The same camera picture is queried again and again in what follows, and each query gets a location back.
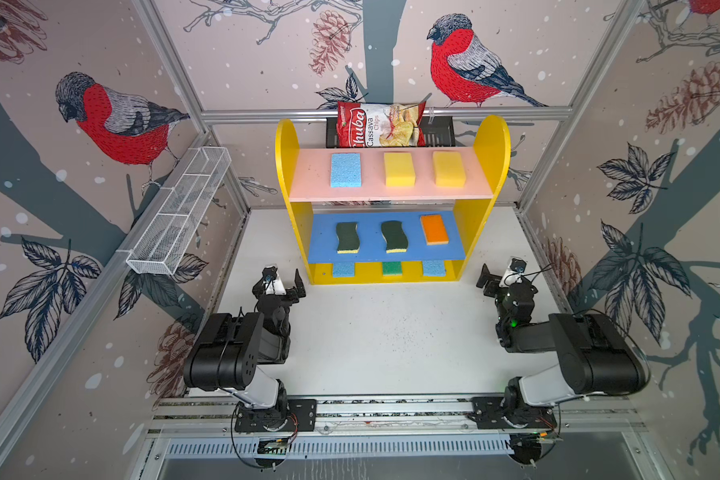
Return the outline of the dark green wavy sponge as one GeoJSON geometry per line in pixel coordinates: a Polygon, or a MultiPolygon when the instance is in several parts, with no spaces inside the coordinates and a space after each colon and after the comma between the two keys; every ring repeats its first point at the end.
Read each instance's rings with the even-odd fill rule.
{"type": "Polygon", "coordinates": [[[360,249],[360,238],[357,232],[356,222],[339,222],[336,224],[337,253],[354,254],[360,249]]]}
{"type": "Polygon", "coordinates": [[[408,250],[409,241],[401,221],[388,220],[383,222],[381,224],[381,233],[385,240],[387,254],[405,253],[408,250]]]}

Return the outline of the blue sponge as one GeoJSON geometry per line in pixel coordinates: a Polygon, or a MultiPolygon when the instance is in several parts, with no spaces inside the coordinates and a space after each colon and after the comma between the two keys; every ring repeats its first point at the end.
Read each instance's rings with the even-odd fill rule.
{"type": "Polygon", "coordinates": [[[362,162],[357,153],[331,155],[330,187],[359,188],[362,186],[362,162]]]}
{"type": "Polygon", "coordinates": [[[355,276],[355,264],[352,262],[334,263],[331,273],[333,278],[353,278],[355,276]]]}
{"type": "Polygon", "coordinates": [[[445,262],[442,260],[425,260],[422,262],[422,274],[425,277],[441,278],[447,276],[445,262]]]}

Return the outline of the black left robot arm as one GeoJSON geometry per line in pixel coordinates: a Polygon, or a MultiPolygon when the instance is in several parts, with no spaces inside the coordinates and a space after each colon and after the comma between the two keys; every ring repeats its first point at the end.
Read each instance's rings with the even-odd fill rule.
{"type": "Polygon", "coordinates": [[[284,286],[278,268],[268,266],[253,285],[250,312],[214,313],[188,354],[183,380],[188,388],[220,391],[238,400],[238,418],[276,431],[294,418],[284,383],[260,366],[286,362],[290,352],[291,307],[307,296],[299,273],[284,286]]]}

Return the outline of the red cassava chips bag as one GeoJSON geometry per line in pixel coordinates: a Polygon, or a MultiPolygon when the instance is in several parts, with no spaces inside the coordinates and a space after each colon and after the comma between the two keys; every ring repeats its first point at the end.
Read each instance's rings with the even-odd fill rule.
{"type": "Polygon", "coordinates": [[[421,133],[426,103],[377,104],[339,102],[337,134],[340,148],[423,147],[421,133]]]}

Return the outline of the aluminium rail base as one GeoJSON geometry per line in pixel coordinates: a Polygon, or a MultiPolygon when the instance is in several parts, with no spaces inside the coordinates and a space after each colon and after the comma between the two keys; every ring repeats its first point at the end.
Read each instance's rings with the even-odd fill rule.
{"type": "Polygon", "coordinates": [[[509,454],[521,441],[542,447],[574,433],[644,430],[625,398],[598,397],[551,407],[521,428],[510,426],[493,401],[470,394],[318,396],[299,399],[296,426],[278,432],[251,427],[224,397],[171,399],[160,404],[139,460],[259,461],[354,459],[425,454],[509,454]]]}

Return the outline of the orange sponge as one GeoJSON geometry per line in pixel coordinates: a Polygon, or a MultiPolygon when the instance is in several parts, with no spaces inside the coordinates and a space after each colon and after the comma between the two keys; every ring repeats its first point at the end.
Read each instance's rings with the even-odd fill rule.
{"type": "Polygon", "coordinates": [[[422,215],[420,217],[425,242],[428,246],[446,245],[449,243],[449,235],[440,214],[422,215]]]}

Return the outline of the yellow sponge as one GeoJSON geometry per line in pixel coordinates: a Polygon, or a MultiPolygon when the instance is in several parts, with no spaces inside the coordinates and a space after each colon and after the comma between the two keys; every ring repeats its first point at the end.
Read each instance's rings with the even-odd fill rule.
{"type": "Polygon", "coordinates": [[[385,185],[389,188],[408,188],[416,183],[413,157],[407,152],[384,154],[385,185]]]}
{"type": "Polygon", "coordinates": [[[466,171],[462,156],[456,151],[435,151],[433,153],[435,184],[438,188],[463,188],[466,171]]]}

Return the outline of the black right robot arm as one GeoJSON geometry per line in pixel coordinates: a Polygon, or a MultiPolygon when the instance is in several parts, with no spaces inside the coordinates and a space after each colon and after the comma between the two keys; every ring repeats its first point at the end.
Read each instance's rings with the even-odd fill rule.
{"type": "Polygon", "coordinates": [[[513,257],[503,274],[481,267],[476,287],[494,300],[498,342],[512,354],[554,353],[557,363],[532,375],[515,377],[498,406],[516,428],[546,420],[551,409],[589,395],[625,396],[649,382],[649,368],[628,346],[626,336],[602,313],[552,313],[534,322],[538,289],[526,274],[527,263],[513,257]]]}

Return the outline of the yellow shelf with coloured boards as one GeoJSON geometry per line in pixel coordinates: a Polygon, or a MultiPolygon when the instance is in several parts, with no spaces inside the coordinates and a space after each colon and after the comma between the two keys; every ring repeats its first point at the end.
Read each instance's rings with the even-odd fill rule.
{"type": "Polygon", "coordinates": [[[461,279],[508,175],[507,123],[468,147],[307,149],[289,120],[275,165],[313,285],[461,279]]]}

